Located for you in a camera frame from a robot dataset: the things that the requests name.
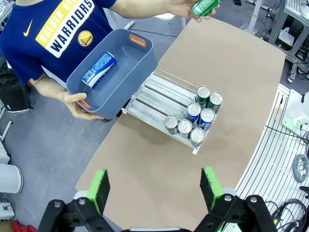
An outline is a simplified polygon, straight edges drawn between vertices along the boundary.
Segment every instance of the yellow and white shirt graphic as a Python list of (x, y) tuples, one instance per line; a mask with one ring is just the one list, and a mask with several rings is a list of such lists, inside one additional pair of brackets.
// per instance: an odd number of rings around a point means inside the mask
[[(63, 0), (48, 18), (35, 40), (59, 58), (94, 8), (92, 0)], [(89, 45), (92, 40), (90, 36), (92, 35), (88, 34), (88, 31), (81, 34), (81, 45)]]

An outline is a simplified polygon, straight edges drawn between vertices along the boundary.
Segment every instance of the blue plastic bin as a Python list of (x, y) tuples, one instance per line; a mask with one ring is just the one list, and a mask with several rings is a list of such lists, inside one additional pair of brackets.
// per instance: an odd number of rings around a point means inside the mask
[[(105, 52), (110, 52), (117, 63), (96, 87), (90, 89), (82, 82), (82, 77)], [(129, 30), (114, 30), (69, 76), (67, 89), (71, 94), (87, 94), (85, 102), (91, 106), (91, 110), (79, 102), (86, 111), (111, 119), (157, 65), (151, 40)]]

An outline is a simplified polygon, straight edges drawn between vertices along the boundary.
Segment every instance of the white trash can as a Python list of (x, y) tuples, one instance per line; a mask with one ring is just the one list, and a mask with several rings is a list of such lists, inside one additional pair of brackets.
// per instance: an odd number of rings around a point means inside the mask
[(14, 165), (0, 163), (0, 192), (19, 193), (23, 186), (21, 170)]

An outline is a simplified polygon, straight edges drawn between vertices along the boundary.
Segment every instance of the black bag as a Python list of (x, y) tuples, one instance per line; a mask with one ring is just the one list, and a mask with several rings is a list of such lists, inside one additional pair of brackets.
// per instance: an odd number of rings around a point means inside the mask
[(27, 86), (23, 86), (16, 74), (7, 66), (0, 53), (0, 100), (9, 112), (23, 112), (31, 109)]

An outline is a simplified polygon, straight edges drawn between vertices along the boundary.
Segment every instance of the green can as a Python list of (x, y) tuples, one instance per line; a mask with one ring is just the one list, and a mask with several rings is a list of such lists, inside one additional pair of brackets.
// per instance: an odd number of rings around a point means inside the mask
[(212, 109), (216, 114), (219, 112), (224, 101), (222, 93), (213, 92), (209, 97), (207, 108)]
[(204, 18), (209, 15), (219, 3), (219, 0), (199, 0), (191, 7), (191, 11), (197, 17)]
[(206, 108), (209, 102), (211, 89), (208, 86), (200, 86), (197, 88), (197, 95), (195, 97), (196, 103), (200, 104), (203, 109)]

